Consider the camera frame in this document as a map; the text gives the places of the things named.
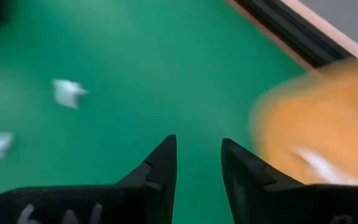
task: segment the orange object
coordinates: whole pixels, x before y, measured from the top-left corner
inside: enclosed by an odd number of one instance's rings
[[[252,116],[266,162],[305,184],[358,185],[358,62],[269,91]]]

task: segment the white marking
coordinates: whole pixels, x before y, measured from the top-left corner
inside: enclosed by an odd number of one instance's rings
[[[321,179],[329,184],[343,184],[343,185],[358,185],[358,179],[346,174],[332,165],[324,157],[309,150],[307,148],[300,148],[297,150],[301,156],[310,165],[312,171]]]

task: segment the green floor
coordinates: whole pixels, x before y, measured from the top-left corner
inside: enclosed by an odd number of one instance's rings
[[[174,223],[232,223],[220,142],[250,146],[248,112],[303,69],[223,0],[15,0],[0,28],[0,192],[110,184],[178,138]],[[52,79],[89,90],[58,106]]]

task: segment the green carpet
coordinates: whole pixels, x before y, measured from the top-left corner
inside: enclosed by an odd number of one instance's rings
[[[178,138],[174,223],[232,223],[224,137],[250,146],[249,109],[303,72],[223,0],[15,0],[0,27],[0,193],[110,184]],[[52,79],[89,90],[73,110]]]

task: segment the orange fabric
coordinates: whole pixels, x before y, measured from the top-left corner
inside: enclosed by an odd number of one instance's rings
[[[296,152],[307,148],[358,178],[358,62],[319,71],[268,92],[252,121],[262,159],[305,184],[326,183]]]

